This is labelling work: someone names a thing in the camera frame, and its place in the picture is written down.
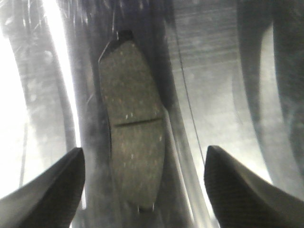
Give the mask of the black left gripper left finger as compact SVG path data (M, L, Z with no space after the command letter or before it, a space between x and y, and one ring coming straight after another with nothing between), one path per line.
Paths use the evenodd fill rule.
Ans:
M82 148L73 148L34 180L0 200L2 228L67 228L85 183Z

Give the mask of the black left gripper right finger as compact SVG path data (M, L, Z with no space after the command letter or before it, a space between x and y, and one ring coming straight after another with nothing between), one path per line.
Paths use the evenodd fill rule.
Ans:
M269 184L219 146L210 145L205 188L222 228L302 228L304 202Z

